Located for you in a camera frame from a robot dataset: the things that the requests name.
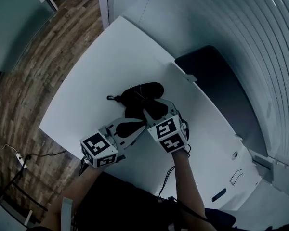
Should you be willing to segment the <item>white power strip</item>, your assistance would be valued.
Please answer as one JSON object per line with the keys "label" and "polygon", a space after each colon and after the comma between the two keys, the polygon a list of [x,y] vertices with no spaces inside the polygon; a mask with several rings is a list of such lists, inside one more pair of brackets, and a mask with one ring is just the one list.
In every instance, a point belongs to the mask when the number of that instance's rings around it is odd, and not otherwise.
{"label": "white power strip", "polygon": [[24,169],[27,168],[27,165],[25,164],[25,157],[23,157],[20,153],[16,154],[17,160],[19,161],[19,163],[21,164],[22,167],[24,167]]}

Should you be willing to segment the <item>frosted glass door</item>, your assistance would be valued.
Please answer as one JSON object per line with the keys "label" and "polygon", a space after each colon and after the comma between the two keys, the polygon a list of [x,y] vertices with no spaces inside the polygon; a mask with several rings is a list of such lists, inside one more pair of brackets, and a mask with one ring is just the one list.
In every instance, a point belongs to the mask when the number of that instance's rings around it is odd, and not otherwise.
{"label": "frosted glass door", "polygon": [[0,0],[0,72],[14,69],[56,11],[53,0]]}

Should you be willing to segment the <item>long dark desk partition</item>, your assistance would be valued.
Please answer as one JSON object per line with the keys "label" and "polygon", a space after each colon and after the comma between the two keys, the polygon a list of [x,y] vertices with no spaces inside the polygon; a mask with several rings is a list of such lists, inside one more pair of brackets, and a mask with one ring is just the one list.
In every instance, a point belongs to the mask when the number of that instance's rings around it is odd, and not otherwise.
{"label": "long dark desk partition", "polygon": [[205,46],[175,59],[225,117],[248,149],[268,156],[254,109],[233,70],[213,46]]}

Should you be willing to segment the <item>person's left forearm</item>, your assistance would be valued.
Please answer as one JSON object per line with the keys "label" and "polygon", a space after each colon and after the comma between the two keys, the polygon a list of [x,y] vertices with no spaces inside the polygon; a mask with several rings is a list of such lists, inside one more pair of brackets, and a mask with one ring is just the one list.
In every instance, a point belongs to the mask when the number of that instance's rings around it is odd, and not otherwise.
{"label": "person's left forearm", "polygon": [[72,200],[71,214],[73,215],[97,178],[106,168],[108,168],[108,166],[100,168],[88,166],[84,172],[52,202],[44,220],[41,222],[41,226],[49,228],[52,231],[60,231],[63,199],[68,198]]}

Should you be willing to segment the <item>black glasses case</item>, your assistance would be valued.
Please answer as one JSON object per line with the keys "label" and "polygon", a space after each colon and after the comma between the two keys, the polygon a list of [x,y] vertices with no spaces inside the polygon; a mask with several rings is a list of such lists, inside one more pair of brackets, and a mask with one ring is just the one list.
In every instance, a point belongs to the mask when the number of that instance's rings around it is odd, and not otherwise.
{"label": "black glasses case", "polygon": [[125,117],[146,121],[143,109],[154,99],[160,98],[164,88],[160,83],[144,83],[125,90],[121,95],[107,96],[107,100],[122,103],[126,107]]}

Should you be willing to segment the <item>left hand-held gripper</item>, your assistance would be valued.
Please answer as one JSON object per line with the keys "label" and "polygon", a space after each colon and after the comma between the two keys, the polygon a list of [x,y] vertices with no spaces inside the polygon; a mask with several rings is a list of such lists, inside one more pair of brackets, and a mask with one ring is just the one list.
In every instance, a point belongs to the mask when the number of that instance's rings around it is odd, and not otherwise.
{"label": "left hand-held gripper", "polygon": [[80,139],[81,151],[93,168],[101,168],[125,159],[124,149],[132,145],[146,128],[136,118],[118,118]]}

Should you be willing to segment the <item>short dark desk partition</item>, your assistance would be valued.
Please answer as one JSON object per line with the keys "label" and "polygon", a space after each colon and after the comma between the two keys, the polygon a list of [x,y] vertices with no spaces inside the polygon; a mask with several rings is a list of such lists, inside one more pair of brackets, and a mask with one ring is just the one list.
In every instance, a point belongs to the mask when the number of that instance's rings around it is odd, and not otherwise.
{"label": "short dark desk partition", "polygon": [[272,184],[274,180],[273,164],[257,155],[252,156],[252,161],[262,179]]}

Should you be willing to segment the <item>black smartphone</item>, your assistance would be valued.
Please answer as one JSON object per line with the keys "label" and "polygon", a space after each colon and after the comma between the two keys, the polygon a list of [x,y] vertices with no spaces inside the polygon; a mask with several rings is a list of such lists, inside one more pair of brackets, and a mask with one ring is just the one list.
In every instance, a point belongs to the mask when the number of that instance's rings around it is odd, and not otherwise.
{"label": "black smartphone", "polygon": [[212,197],[212,202],[214,203],[217,201],[220,197],[222,197],[226,193],[226,188],[222,189],[220,192],[218,192],[216,195]]}

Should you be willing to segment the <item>thin wire eyeglasses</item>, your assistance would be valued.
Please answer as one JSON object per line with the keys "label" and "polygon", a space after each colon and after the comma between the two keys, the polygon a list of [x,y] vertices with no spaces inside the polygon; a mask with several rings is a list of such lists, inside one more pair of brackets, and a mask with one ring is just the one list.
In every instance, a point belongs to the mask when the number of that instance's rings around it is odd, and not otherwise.
{"label": "thin wire eyeglasses", "polygon": [[138,102],[145,102],[154,98],[152,89],[147,84],[136,86],[133,94],[135,100],[137,100]]}

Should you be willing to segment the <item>black tripod stand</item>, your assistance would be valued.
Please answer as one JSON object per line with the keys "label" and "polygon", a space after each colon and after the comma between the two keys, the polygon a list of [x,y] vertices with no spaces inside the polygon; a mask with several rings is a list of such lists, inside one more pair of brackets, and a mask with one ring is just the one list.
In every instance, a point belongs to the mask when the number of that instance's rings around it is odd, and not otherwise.
{"label": "black tripod stand", "polygon": [[20,186],[23,179],[18,176],[0,188],[0,231],[26,231],[38,226],[48,211]]}

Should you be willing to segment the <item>person's right forearm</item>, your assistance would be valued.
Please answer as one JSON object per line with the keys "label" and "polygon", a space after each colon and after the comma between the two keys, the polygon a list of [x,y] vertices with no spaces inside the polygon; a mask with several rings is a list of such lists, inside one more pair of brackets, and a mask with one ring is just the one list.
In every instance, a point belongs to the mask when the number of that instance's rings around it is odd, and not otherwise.
{"label": "person's right forearm", "polygon": [[177,200],[205,218],[205,207],[197,189],[187,152],[179,149],[171,155],[175,166]]}

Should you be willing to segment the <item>person's black clothing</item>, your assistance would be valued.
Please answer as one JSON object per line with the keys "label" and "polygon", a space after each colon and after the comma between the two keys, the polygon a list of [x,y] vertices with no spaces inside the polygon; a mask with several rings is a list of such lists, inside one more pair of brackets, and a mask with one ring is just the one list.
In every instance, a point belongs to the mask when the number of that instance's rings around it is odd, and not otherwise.
{"label": "person's black clothing", "polygon": [[[160,199],[104,172],[73,215],[71,209],[72,200],[64,198],[60,231],[70,229],[72,221],[78,231],[229,231],[236,220],[206,208],[203,218],[177,199]],[[28,231],[52,230],[40,224]]]}

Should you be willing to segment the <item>dark-framed eyeglasses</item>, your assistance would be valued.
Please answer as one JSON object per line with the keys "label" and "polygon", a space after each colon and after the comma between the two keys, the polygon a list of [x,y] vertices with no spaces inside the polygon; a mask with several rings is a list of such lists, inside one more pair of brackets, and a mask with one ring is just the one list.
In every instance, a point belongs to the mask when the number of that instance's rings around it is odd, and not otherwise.
{"label": "dark-framed eyeglasses", "polygon": [[237,180],[239,179],[239,177],[242,175],[243,175],[243,170],[242,169],[237,170],[233,174],[233,176],[230,178],[230,180],[229,180],[230,184],[234,186],[235,183],[237,182]]}

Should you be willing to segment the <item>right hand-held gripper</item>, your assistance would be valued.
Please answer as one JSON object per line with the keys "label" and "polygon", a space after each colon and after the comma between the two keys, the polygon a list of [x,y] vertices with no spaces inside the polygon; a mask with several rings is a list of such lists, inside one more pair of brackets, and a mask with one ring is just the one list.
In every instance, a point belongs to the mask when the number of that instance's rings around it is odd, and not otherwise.
{"label": "right hand-held gripper", "polygon": [[[166,153],[173,153],[188,145],[186,129],[172,102],[165,99],[150,100],[144,105],[143,113],[150,127],[147,131]],[[157,124],[168,113],[176,115]]]}

